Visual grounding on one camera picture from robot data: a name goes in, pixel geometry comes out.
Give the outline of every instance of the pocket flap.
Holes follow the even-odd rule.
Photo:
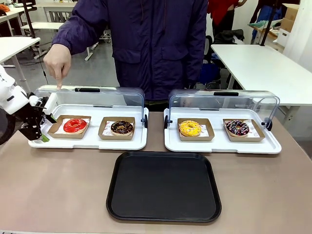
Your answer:
[[[122,62],[138,63],[141,60],[141,52],[123,48],[113,48],[113,57]]]
[[[185,45],[168,45],[161,48],[162,58],[167,60],[180,60],[188,53]]]

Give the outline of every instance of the purple coat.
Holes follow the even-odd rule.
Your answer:
[[[198,79],[207,4],[207,0],[79,0],[53,44],[81,53],[109,24],[120,86],[140,87],[147,100],[164,100],[171,90]]]

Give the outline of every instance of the black tray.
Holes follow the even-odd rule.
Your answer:
[[[193,153],[123,153],[106,207],[121,220],[211,222],[221,213],[210,162]]]

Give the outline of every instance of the person's right hand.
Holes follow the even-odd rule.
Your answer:
[[[69,49],[61,44],[54,44],[43,59],[49,74],[57,80],[58,89],[61,89],[62,80],[69,72],[71,60]]]

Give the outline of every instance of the display case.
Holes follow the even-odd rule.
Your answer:
[[[51,113],[57,123],[44,121],[41,132],[48,139],[29,141],[32,147],[139,150],[146,145],[148,109],[141,89],[65,86],[56,90],[45,86],[35,95],[48,98],[44,112]],[[65,121],[72,119],[85,122],[81,132],[65,129]],[[127,125],[112,128],[123,122]]]
[[[175,152],[278,154],[271,132],[278,106],[267,91],[173,90],[164,111],[165,145]]]

